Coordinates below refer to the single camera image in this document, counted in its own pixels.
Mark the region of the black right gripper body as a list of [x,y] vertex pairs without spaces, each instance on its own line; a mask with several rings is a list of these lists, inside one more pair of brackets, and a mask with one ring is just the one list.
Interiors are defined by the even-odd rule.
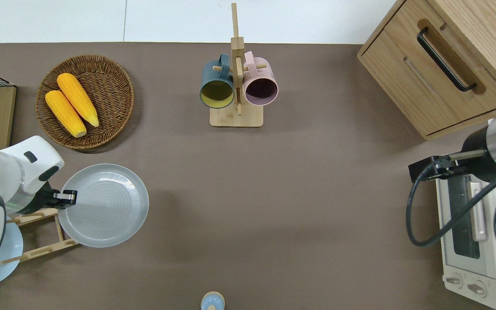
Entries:
[[456,175],[468,174],[468,169],[459,165],[457,160],[448,155],[431,156],[408,165],[411,182],[415,183],[421,176],[421,181],[432,179],[449,179]]

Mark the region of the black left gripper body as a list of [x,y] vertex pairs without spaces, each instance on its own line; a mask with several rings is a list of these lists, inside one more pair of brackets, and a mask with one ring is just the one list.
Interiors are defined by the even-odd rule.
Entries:
[[60,194],[59,190],[53,189],[47,181],[37,191],[37,206],[42,208],[56,208],[58,210],[65,210],[66,204],[60,198],[55,198],[55,194]]

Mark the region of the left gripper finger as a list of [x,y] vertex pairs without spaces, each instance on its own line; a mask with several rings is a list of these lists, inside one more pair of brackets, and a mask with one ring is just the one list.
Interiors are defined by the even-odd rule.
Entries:
[[63,190],[63,192],[55,192],[55,206],[72,206],[76,204],[78,192],[77,190]]

